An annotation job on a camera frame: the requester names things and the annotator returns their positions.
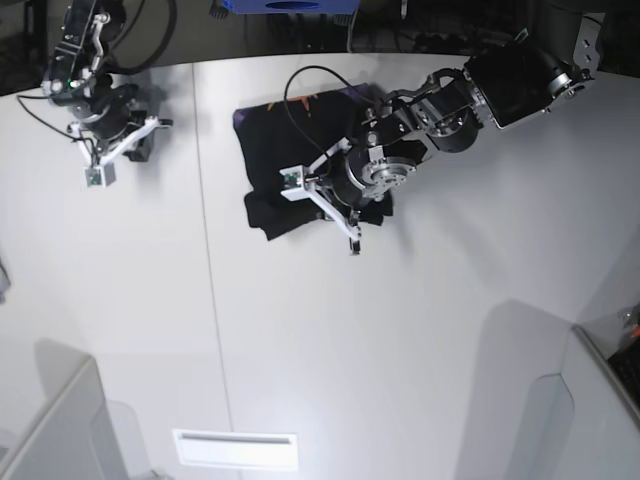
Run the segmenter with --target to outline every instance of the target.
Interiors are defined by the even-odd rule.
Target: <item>vent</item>
[[[180,463],[246,470],[298,470],[296,435],[174,430]]]

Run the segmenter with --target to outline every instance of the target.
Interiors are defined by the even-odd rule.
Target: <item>white panel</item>
[[[14,97],[0,99],[0,258],[13,281],[0,308],[0,429],[10,424],[19,434],[47,397],[40,383],[57,357],[38,358],[39,340],[53,339],[96,357],[108,400],[124,406],[114,414],[128,411],[128,428],[141,433],[147,468],[210,479],[180,465],[171,436],[177,426],[230,428],[192,66],[152,76],[161,116],[175,126],[158,133],[148,164],[120,159],[107,189],[86,188],[76,145],[35,122]],[[47,102],[28,105],[58,127],[70,120]],[[131,475],[143,464],[131,463]]]
[[[234,110],[279,101],[304,65],[397,89],[463,63],[313,55],[196,66],[234,426],[298,432],[299,478],[500,478],[531,383],[559,371],[562,319],[578,317],[635,232],[640,81],[607,75],[550,116],[485,129],[468,152],[422,166],[396,195],[396,216],[363,226],[359,258],[326,222],[273,242],[249,228]],[[340,86],[307,71],[291,96]]]
[[[174,430],[183,465],[249,470],[297,470],[295,435]]]

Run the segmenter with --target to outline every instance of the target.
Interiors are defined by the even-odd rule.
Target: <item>black cloth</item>
[[[356,87],[364,96],[367,85]],[[363,113],[362,100],[348,89],[319,93],[289,101],[293,118],[320,146],[327,149],[353,130]],[[234,129],[240,140],[245,166],[253,191],[245,196],[249,225],[261,228],[268,240],[319,218],[321,210],[311,200],[290,202],[280,192],[284,188],[280,170],[295,165],[309,166],[320,152],[292,125],[282,102],[237,110]],[[361,220],[381,225],[393,215],[391,197],[371,202]]]

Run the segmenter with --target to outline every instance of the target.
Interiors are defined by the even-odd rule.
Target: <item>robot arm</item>
[[[106,68],[109,43],[120,35],[125,22],[122,0],[73,0],[42,83],[51,102],[67,107],[75,117],[69,132],[79,139],[86,132],[95,138],[92,148],[77,142],[87,164],[88,186],[113,183],[113,162],[120,155],[146,162],[151,151],[149,135],[173,123],[136,108],[138,85],[113,85]]]
[[[473,145],[484,124],[505,129],[547,113],[593,83],[588,70],[538,48],[526,32],[511,44],[470,59],[463,70],[443,69],[417,90],[393,91],[364,112],[365,120],[307,168],[281,171],[282,195],[310,199],[360,251],[358,217],[382,201],[439,152]],[[325,175],[321,165],[328,163]]]

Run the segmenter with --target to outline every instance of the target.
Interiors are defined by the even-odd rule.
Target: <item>black wire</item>
[[[324,148],[322,148],[313,138],[311,138],[307,134],[307,132],[305,132],[304,129],[298,124],[298,122],[295,121],[295,119],[293,118],[293,115],[291,115],[291,110],[289,109],[289,87],[291,86],[291,82],[293,82],[293,79],[296,78],[299,74],[301,74],[305,70],[312,70],[312,69],[323,70],[325,72],[330,73],[331,75],[336,77],[338,80],[340,80],[342,83],[344,83],[347,88],[349,88],[353,93],[356,94],[357,97],[359,97],[360,99],[362,99],[366,103],[369,103],[371,105],[375,105],[375,102],[370,100],[370,99],[368,99],[367,97],[363,96],[360,92],[358,92],[358,90],[356,90],[356,88],[353,85],[351,85],[344,78],[342,78],[338,73],[334,72],[333,70],[331,70],[328,67],[323,67],[321,65],[308,65],[306,67],[302,67],[302,68],[296,70],[295,73],[293,75],[291,75],[291,77],[289,78],[289,81],[287,82],[287,85],[284,87],[284,108],[287,111],[287,116],[289,117],[289,120],[291,120],[291,123],[293,124],[293,126],[296,127],[296,129],[300,132],[300,134],[309,143],[311,143],[311,145],[316,147],[318,149],[318,151],[322,155],[325,155],[327,158],[329,158],[329,154],[327,153],[327,151]]]
[[[583,15],[582,18],[586,18],[587,20],[591,20],[592,22],[595,22],[598,25],[602,26],[602,22],[600,20],[596,20],[595,18],[590,17],[589,15]]]
[[[164,36],[162,37],[162,41],[160,42],[160,45],[158,45],[158,48],[156,48],[149,58],[137,67],[123,68],[115,65],[109,65],[108,70],[110,73],[116,73],[119,75],[136,75],[153,66],[153,64],[158,61],[167,49],[167,46],[173,37],[173,33],[176,30],[176,23],[178,22],[178,6],[176,4],[176,0],[167,0],[167,6],[169,7],[169,20],[167,23],[167,29],[164,32]]]
[[[54,97],[57,97],[58,95],[62,95],[62,94],[57,94],[57,95],[41,95],[41,96],[37,96],[37,95],[20,95],[20,98],[24,98],[25,100],[51,100]]]
[[[37,120],[39,123],[41,123],[45,127],[53,130],[54,132],[56,132],[59,135],[62,135],[63,137],[69,138],[74,143],[76,143],[76,142],[84,142],[85,145],[86,145],[86,143],[89,142],[89,144],[91,146],[91,150],[90,150],[91,155],[92,155],[93,158],[97,158],[95,143],[93,142],[92,139],[85,138],[85,137],[82,136],[82,134],[80,134],[80,138],[77,138],[77,137],[74,137],[73,135],[69,135],[68,133],[63,132],[62,130],[54,127],[53,125],[45,122],[43,119],[38,117],[35,113],[33,113],[31,110],[29,110],[27,108],[27,106],[24,104],[24,102],[22,101],[23,99],[27,99],[27,100],[43,100],[42,97],[31,97],[29,95],[16,95],[16,99],[18,100],[18,103],[24,109],[25,112],[27,112],[32,118]]]
[[[118,37],[118,39],[111,46],[111,54],[113,54],[115,49],[118,48],[120,44],[129,36],[129,34],[131,33],[131,30],[133,30],[133,27],[135,27],[136,23],[138,23],[138,19],[140,18],[140,14],[144,9],[144,4],[146,1],[147,0],[141,0],[140,5],[138,6],[138,10],[136,11],[136,14],[133,16],[133,20],[131,20],[131,23],[129,23],[129,26],[127,27],[127,29],[122,33],[122,35],[120,35],[120,37]]]

